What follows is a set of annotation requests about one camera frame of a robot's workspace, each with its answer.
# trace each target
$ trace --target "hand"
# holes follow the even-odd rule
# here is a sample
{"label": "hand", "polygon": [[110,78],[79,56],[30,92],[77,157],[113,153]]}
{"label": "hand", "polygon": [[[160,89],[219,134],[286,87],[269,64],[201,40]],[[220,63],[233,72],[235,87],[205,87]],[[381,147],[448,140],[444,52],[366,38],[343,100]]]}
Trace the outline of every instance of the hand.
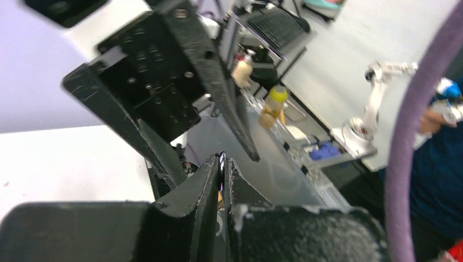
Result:
{"label": "hand", "polygon": [[419,133],[424,134],[436,134],[441,130],[442,126],[456,127],[456,125],[448,124],[441,114],[433,112],[431,109],[426,109],[423,116],[421,117],[421,125]]}

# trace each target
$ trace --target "bolt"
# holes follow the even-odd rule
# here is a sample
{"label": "bolt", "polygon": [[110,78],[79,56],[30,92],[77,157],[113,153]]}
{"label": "bolt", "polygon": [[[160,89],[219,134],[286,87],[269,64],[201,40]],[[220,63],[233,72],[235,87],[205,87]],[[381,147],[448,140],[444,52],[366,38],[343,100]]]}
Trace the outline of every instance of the bolt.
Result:
{"label": "bolt", "polygon": [[101,63],[100,65],[98,65],[98,71],[100,72],[103,72],[104,70],[106,70],[106,68],[108,68],[104,63]]}
{"label": "bolt", "polygon": [[178,19],[185,19],[188,17],[188,11],[186,9],[175,9],[174,16]]}
{"label": "bolt", "polygon": [[157,209],[164,209],[166,207],[169,206],[169,204],[165,203],[165,202],[154,202],[154,206],[157,208]]}
{"label": "bolt", "polygon": [[184,76],[185,76],[186,78],[192,78],[192,77],[194,76],[194,74],[191,73],[191,72],[185,72]]}

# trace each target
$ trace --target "yellow bottle cap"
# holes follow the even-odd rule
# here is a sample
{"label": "yellow bottle cap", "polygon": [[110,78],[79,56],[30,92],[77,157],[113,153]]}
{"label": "yellow bottle cap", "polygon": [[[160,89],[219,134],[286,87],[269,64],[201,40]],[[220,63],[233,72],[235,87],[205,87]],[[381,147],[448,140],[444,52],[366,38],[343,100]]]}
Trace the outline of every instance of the yellow bottle cap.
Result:
{"label": "yellow bottle cap", "polygon": [[288,92],[286,91],[286,88],[276,86],[270,90],[269,97],[278,103],[283,103],[288,98]]}

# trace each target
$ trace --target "plastic bottle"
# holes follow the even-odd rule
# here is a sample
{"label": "plastic bottle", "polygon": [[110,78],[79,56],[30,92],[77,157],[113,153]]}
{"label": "plastic bottle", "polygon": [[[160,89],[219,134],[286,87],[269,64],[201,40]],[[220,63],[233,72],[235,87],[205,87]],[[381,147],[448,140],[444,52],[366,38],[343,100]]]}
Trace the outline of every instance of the plastic bottle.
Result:
{"label": "plastic bottle", "polygon": [[254,51],[247,50],[247,55],[245,55],[242,61],[238,62],[235,70],[233,70],[231,74],[239,88],[250,88],[251,84],[249,83],[249,79],[252,74],[252,56],[255,54]]}
{"label": "plastic bottle", "polygon": [[271,128],[280,116],[283,104],[288,98],[288,92],[283,86],[275,86],[265,100],[264,109],[260,113],[259,124],[263,128]]}

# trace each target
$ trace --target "white wall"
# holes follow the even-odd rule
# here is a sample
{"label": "white wall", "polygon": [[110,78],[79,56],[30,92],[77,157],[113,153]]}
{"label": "white wall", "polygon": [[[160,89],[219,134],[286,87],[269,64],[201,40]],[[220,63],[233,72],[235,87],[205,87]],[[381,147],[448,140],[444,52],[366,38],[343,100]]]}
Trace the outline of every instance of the white wall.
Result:
{"label": "white wall", "polygon": [[0,1],[0,133],[99,124],[60,88],[83,58],[18,2]]}

